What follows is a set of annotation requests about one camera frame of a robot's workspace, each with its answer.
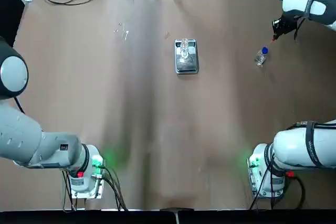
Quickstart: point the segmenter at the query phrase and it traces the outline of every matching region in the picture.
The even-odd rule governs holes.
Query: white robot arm
[[[272,22],[274,40],[298,30],[299,20],[308,18],[336,30],[336,0],[281,0],[282,16]]]
[[[104,166],[97,148],[70,133],[44,132],[5,101],[21,94],[27,83],[24,59],[0,37],[0,157],[27,168],[65,168],[77,198],[97,196]]]
[[[322,124],[308,121],[277,133],[271,144],[257,145],[247,160],[253,194],[280,197],[289,170],[335,168],[335,138],[336,120]]]

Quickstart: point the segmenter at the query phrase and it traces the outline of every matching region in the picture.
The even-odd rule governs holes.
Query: green light
[[[92,156],[92,165],[96,167],[95,175],[101,174],[101,167],[103,166],[103,158],[100,155]]]

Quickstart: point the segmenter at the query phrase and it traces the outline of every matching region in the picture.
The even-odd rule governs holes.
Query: black cable
[[[73,211],[73,203],[72,203],[72,196],[71,196],[71,183],[70,183],[70,179],[68,177],[68,180],[69,180],[69,188],[68,188],[68,182],[66,180],[66,176],[64,175],[64,171],[62,171],[62,175],[63,175],[63,179],[64,179],[64,183],[65,183],[65,192],[68,192],[68,197],[69,197],[69,200],[70,200],[70,203],[71,203],[71,211]],[[65,207],[65,195],[66,193],[64,193],[64,201],[63,201],[63,210],[64,210],[64,207]]]
[[[296,37],[298,36],[299,29],[300,29],[302,23],[303,23],[305,20],[306,20],[306,18],[303,18],[303,19],[301,20],[300,24],[298,25],[298,28],[296,28],[295,33],[294,33],[294,40],[295,40]]]
[[[118,189],[118,192],[119,192],[119,197],[120,197],[121,203],[123,204],[123,208],[126,209],[126,204],[125,204],[124,198],[123,198],[122,193],[121,193],[120,181],[119,181],[119,178],[117,176],[117,173],[115,172],[114,169],[112,169],[112,171],[113,171],[113,173],[114,173],[114,175],[117,179],[117,182],[115,182],[111,173],[110,173],[110,171],[106,167],[104,167],[104,169],[107,170],[107,172],[109,173],[109,176],[110,176],[111,180],[113,181],[113,183],[117,185],[117,189]]]
[[[266,168],[266,171],[265,171],[265,173],[264,173],[264,176],[263,176],[263,178],[261,179],[261,183],[260,183],[258,192],[257,192],[256,196],[254,197],[254,200],[252,201],[252,204],[251,204],[249,210],[252,209],[252,207],[254,206],[254,204],[255,204],[255,202],[256,202],[256,200],[257,200],[257,198],[258,198],[258,195],[259,195],[259,193],[260,193],[261,187],[263,186],[262,184],[263,184],[263,182],[264,182],[264,180],[265,180],[265,178],[266,178],[267,171],[270,169],[271,165],[272,165],[272,162],[269,162],[269,164],[268,164],[268,166],[267,166],[267,168]]]
[[[120,207],[118,206],[118,203],[119,203],[125,211],[128,211],[127,208],[124,207],[123,204],[121,203],[121,199],[120,199],[120,197],[119,197],[119,195],[118,195],[118,192],[117,192],[116,189],[115,189],[114,184],[113,184],[111,181],[109,181],[107,178],[103,178],[103,180],[104,180],[106,183],[108,183],[109,186],[112,188],[112,190],[113,190],[113,192],[114,192],[114,195],[115,195],[115,197],[116,197],[116,202],[115,202],[115,203],[117,204],[117,208],[118,208],[118,210],[120,210]]]
[[[114,180],[114,178],[112,177],[112,174],[110,173],[110,171],[105,166],[101,166],[100,168],[105,169],[108,172],[108,174],[109,174],[109,176],[111,178],[112,189],[113,189],[114,194],[115,194],[115,200],[116,200],[117,206],[118,206],[118,202],[119,202],[120,206],[122,206],[122,208],[125,211],[128,211],[127,207],[126,207],[126,204],[125,204],[125,201],[123,199],[122,193],[121,193],[120,181],[119,181],[119,178],[117,176],[117,173],[115,172],[114,169],[112,169],[112,171],[113,171],[113,173],[114,173],[114,175],[115,175],[115,177],[117,179],[117,182],[116,182]]]
[[[306,189],[304,187],[304,184],[303,184],[302,180],[299,177],[295,176],[292,179],[295,179],[299,183],[299,185],[301,187],[301,198],[300,198],[300,201],[299,201],[297,207],[295,208],[295,209],[301,209],[302,206],[303,206],[303,203],[304,203],[304,201],[306,199]]]
[[[285,186],[284,186],[284,189],[283,189],[284,190],[283,191],[283,196],[274,203],[274,207],[275,207],[275,205],[277,205],[284,198],[284,196],[286,195],[286,192],[287,192],[287,190],[288,190],[289,185],[291,184],[291,182],[293,180],[297,180],[298,183],[299,183],[299,185],[300,185],[300,187],[301,187],[301,197],[300,197],[300,201],[299,201],[297,207],[294,208],[294,209],[302,209],[303,203],[306,200],[306,189],[304,187],[304,184],[303,184],[302,180],[299,177],[296,177],[296,176],[294,176],[294,177],[288,177],[288,176],[286,176],[286,178],[287,178],[286,179],[287,182],[285,183]]]
[[[22,113],[25,114],[25,111],[23,110],[23,108],[22,108],[22,106],[21,106],[21,104],[20,104],[20,102],[19,102],[19,99],[18,99],[17,97],[14,97],[14,101],[15,101],[17,107],[19,108],[19,110],[20,110]]]
[[[271,174],[270,174],[270,183],[271,183],[271,209],[273,209],[274,207],[274,197],[273,197],[273,179],[272,179],[272,175],[273,175],[273,161],[274,161],[274,155],[272,157],[271,160]]]

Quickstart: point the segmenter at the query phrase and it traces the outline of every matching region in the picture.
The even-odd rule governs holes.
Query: water bottle
[[[183,38],[181,42],[181,57],[183,59],[188,58],[189,56],[189,41],[187,38]]]
[[[268,53],[268,48],[267,47],[263,47],[262,50],[257,52],[257,56],[254,59],[257,66],[260,66],[264,63],[264,61],[266,60],[267,53]]]

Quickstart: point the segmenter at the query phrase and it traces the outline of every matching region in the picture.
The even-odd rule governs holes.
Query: tabletop
[[[255,65],[281,12],[278,0],[33,0],[14,45],[29,69],[20,101],[44,131],[97,146],[130,209],[248,208],[254,147],[336,114],[335,32],[306,22],[297,41],[280,37]],[[174,40],[184,37],[197,41],[198,74],[175,73]],[[61,208],[59,170],[0,167],[10,174],[0,180],[2,210]],[[305,208],[336,208],[334,171],[298,174]],[[279,208],[297,204],[298,185],[290,190]],[[105,187],[87,207],[113,201]]]

